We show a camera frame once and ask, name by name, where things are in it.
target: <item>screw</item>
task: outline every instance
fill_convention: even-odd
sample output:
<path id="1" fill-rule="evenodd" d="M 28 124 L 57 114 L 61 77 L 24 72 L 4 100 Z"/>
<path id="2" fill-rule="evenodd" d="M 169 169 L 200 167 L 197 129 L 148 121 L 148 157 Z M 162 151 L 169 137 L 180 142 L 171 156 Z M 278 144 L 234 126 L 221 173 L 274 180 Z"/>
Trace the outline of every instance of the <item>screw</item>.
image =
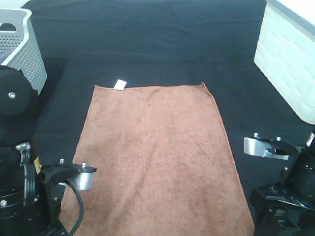
<path id="1" fill-rule="evenodd" d="M 16 95 L 15 95 L 14 92 L 10 92 L 10 93 L 8 94 L 8 96 L 9 96 L 9 98 L 11 98 L 11 99 L 14 99 L 14 98 L 16 97 Z"/>
<path id="2" fill-rule="evenodd" d="M 0 202 L 0 206 L 1 206 L 1 207 L 5 207 L 5 206 L 6 206 L 6 200 L 2 200 L 2 201 Z"/>

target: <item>white container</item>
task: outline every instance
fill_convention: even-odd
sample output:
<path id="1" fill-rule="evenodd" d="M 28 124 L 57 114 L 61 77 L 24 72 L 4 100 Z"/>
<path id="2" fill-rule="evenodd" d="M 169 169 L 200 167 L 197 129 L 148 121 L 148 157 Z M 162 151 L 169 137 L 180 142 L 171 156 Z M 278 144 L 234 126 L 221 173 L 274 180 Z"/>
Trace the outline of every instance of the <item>white container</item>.
<path id="1" fill-rule="evenodd" d="M 0 8 L 20 8 L 29 0 L 0 0 Z"/>
<path id="2" fill-rule="evenodd" d="M 27 9 L 0 9 L 0 23 L 11 24 L 15 30 L 0 30 L 0 53 L 10 52 L 1 65 L 21 70 L 33 89 L 41 92 L 47 74 Z"/>
<path id="3" fill-rule="evenodd" d="M 315 124 L 314 1 L 267 1 L 254 62 L 300 119 Z"/>

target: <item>black cloth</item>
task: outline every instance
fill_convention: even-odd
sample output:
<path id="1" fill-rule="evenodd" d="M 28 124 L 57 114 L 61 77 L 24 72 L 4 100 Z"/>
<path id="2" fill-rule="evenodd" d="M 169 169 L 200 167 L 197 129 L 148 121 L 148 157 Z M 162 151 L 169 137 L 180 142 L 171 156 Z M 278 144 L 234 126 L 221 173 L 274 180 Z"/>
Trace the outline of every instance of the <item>black cloth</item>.
<path id="1" fill-rule="evenodd" d="M 253 62 L 265 4 L 28 2 L 25 8 L 33 12 L 31 21 L 48 74 L 35 132 L 41 162 L 72 161 L 94 85 L 113 87 L 117 79 L 127 81 L 126 87 L 205 82 L 218 104 L 247 199 L 253 188 L 275 183 L 291 160 L 245 155 L 244 137 L 257 132 L 305 143 L 313 126 L 299 119 Z"/>

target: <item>basket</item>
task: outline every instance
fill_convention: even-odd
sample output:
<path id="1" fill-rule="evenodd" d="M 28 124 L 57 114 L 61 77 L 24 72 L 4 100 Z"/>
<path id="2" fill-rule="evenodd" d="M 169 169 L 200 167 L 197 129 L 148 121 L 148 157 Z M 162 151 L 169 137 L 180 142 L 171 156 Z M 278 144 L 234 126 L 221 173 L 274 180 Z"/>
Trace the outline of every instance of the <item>basket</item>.
<path id="1" fill-rule="evenodd" d="M 38 94 L 47 79 L 44 63 L 33 31 L 32 12 L 19 8 L 0 8 L 0 23 L 10 29 L 0 28 L 1 65 L 22 71 Z"/>

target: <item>towel tag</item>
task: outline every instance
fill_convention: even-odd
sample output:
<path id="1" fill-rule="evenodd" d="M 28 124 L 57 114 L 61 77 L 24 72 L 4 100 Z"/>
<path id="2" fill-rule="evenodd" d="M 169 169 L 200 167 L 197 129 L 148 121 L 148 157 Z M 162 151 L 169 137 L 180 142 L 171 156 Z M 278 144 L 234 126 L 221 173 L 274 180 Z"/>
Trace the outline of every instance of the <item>towel tag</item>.
<path id="1" fill-rule="evenodd" d="M 315 135 L 314 135 L 313 133 L 311 133 L 309 139 L 308 139 L 307 142 L 306 142 L 306 146 L 309 147 L 309 146 L 311 145 L 311 143 L 312 143 L 314 137 L 315 137 Z"/>
<path id="2" fill-rule="evenodd" d="M 126 84 L 126 81 L 118 80 L 114 86 L 114 90 L 124 91 Z"/>

